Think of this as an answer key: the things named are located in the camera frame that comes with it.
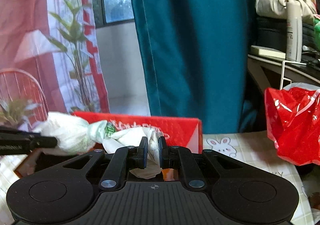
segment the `window frame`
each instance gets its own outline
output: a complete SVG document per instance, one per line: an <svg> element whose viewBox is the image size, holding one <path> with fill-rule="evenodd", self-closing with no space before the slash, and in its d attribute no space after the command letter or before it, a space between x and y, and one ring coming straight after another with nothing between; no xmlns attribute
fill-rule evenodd
<svg viewBox="0 0 320 225"><path fill-rule="evenodd" d="M99 26L96 25L96 29L97 28L104 28L104 27L108 27L108 26L114 26L114 25L123 24L123 23L134 22L134 19L131 19L131 20L118 20L118 21L107 23L104 2L102 2L102 1L104 1L104 0L99 0L98 4L99 4L99 11L101 12L101 15L102 15L103 24L99 25Z"/></svg>

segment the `pink curtain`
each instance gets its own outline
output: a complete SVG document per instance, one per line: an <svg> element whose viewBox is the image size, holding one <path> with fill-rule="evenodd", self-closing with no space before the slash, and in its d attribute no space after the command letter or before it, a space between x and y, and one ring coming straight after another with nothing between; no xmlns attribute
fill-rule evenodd
<svg viewBox="0 0 320 225"><path fill-rule="evenodd" d="M109 112L91 0L0 0L0 56L0 124Z"/></svg>

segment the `checkered tablecloth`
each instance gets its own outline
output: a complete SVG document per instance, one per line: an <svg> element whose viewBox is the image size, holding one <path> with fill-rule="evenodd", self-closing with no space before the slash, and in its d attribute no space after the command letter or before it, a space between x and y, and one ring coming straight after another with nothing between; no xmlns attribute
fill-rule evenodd
<svg viewBox="0 0 320 225"><path fill-rule="evenodd" d="M278 158L274 144L267 138L266 132L204 135L203 137L204 149L212 148L207 140L216 141L218 145L213 149L230 149L230 151L225 150L225 153L233 153L232 156L235 155L235 159L289 180L297 188L300 197L292 223L294 225L314 225L309 201L303 192L303 185L297 170L294 165ZM222 146L221 143L224 142L222 139L225 137L230 140L224 140L228 145ZM10 185L18 179L13 170L25 157L25 155L5 156L0 159L0 225L11 225L13 222L5 195Z"/></svg>
<svg viewBox="0 0 320 225"><path fill-rule="evenodd" d="M294 165L277 156L274 143L267 138L265 131L244 134L203 135L203 148L217 149L217 151L218 149L220 151L225 149L221 153L226 155L229 152L234 152L233 149L235 149L235 159L290 181L299 192L299 205L291 222L294 225L314 225L310 204L304 193L304 187L297 169Z"/></svg>

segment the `cartoon bunny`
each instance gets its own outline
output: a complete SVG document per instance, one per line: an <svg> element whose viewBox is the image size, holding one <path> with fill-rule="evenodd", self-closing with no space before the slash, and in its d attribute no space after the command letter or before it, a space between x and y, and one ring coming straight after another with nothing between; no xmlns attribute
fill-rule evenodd
<svg viewBox="0 0 320 225"><path fill-rule="evenodd" d="M236 157L237 150L230 145L230 138L222 138L220 143L215 139L209 138L207 142L212 146L213 150L232 158Z"/></svg>

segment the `curtain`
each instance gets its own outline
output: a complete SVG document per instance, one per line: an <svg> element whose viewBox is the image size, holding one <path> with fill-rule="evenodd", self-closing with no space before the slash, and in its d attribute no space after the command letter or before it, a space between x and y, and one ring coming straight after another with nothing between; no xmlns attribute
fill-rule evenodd
<svg viewBox="0 0 320 225"><path fill-rule="evenodd" d="M0 0L0 40L0 124L109 112L91 0Z"/></svg>
<svg viewBox="0 0 320 225"><path fill-rule="evenodd" d="M237 132L255 0L132 0L150 112Z"/></svg>

